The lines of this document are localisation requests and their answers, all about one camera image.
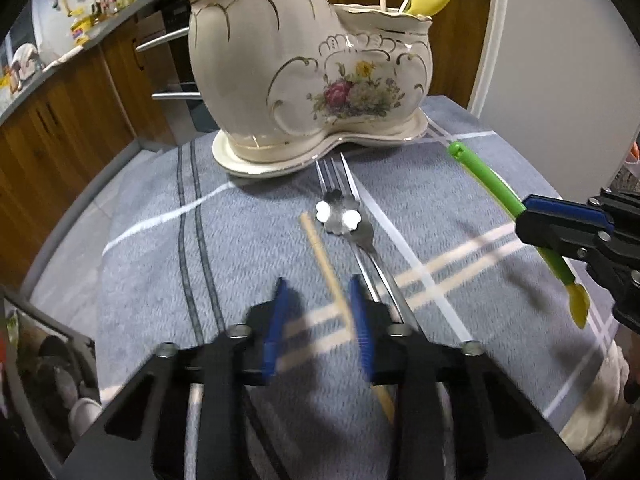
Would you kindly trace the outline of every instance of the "gray tablecloth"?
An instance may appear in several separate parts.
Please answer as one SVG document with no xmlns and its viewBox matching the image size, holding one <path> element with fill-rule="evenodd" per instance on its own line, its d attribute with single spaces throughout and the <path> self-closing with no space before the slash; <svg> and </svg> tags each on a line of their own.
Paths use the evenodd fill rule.
<svg viewBox="0 0 640 480">
<path fill-rule="evenodd" d="M 452 101 L 427 98 L 423 109 L 436 125 L 422 142 L 348 156 L 376 246 L 425 334 L 450 345 L 480 340 L 559 431 L 611 342 L 612 300 L 576 264 L 593 310 L 589 326 L 574 326 L 561 283 L 438 141 L 464 139 L 521 197 L 557 193 Z M 150 160 L 122 185 L 102 269 L 96 351 L 104 399 L 159 342 L 211 340 L 221 323 L 216 308 L 227 326 L 240 322 L 284 276 L 300 304 L 287 325 L 282 372 L 251 391 L 256 469 L 277 478 L 257 443 L 264 431 L 296 480 L 386 478 L 390 425 L 299 222 L 320 197 L 315 169 L 263 182 L 229 178 L 212 159 L 213 137 Z M 347 243 L 323 232 L 322 240 L 346 286 L 357 272 Z"/>
</svg>

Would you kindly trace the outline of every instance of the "ceramic base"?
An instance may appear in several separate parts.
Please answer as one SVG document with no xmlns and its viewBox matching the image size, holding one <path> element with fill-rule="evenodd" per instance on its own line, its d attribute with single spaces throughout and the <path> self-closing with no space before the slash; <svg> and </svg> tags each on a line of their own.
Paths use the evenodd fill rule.
<svg viewBox="0 0 640 480">
<path fill-rule="evenodd" d="M 324 157 L 339 144 L 354 142 L 363 146 L 401 146 L 406 142 L 420 139 L 427 131 L 429 122 L 418 108 L 399 127 L 398 133 L 380 136 L 363 132 L 335 132 L 325 137 L 316 147 L 302 155 L 283 162 L 250 162 L 238 157 L 229 143 L 227 134 L 220 130 L 213 140 L 213 157 L 227 173 L 249 178 L 271 178 L 302 170 L 317 159 Z"/>
</svg>

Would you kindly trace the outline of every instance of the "white ceramic vase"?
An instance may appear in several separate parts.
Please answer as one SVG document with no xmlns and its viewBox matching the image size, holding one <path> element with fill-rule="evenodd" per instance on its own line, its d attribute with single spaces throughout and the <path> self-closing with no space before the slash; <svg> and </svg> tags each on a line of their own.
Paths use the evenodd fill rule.
<svg viewBox="0 0 640 480">
<path fill-rule="evenodd" d="M 430 18 L 328 0 L 190 2 L 193 73 L 235 156 L 269 164 L 336 132 L 424 129 Z"/>
</svg>

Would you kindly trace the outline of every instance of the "screw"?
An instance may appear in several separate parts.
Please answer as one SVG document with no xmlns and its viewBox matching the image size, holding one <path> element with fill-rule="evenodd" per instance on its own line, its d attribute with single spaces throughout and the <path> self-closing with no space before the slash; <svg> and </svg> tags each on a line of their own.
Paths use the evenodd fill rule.
<svg viewBox="0 0 640 480">
<path fill-rule="evenodd" d="M 248 325 L 233 325 L 226 330 L 226 334 L 231 339 L 249 337 L 251 335 L 251 327 Z"/>
<path fill-rule="evenodd" d="M 156 355 L 158 357 L 173 357 L 178 353 L 178 345 L 173 343 L 160 343 L 156 347 Z"/>
<path fill-rule="evenodd" d="M 386 332 L 391 337 L 407 337 L 411 335 L 411 332 L 413 332 L 413 330 L 409 325 L 406 325 L 404 323 L 393 323 L 393 325 L 388 326 Z"/>
<path fill-rule="evenodd" d="M 460 346 L 462 353 L 467 356 L 471 355 L 482 355 L 484 353 L 484 349 L 479 341 L 465 341 Z"/>
</svg>

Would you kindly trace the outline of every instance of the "pink rose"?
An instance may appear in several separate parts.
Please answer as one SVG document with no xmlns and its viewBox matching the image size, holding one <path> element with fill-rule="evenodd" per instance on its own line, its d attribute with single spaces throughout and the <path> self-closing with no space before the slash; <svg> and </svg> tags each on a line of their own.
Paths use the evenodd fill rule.
<svg viewBox="0 0 640 480">
<path fill-rule="evenodd" d="M 345 81 L 344 79 L 340 79 L 328 86 L 324 90 L 324 100 L 327 106 L 332 111 L 340 110 L 345 102 L 347 102 L 347 95 L 349 95 L 349 90 L 351 90 L 352 86 L 353 83 Z"/>
</svg>

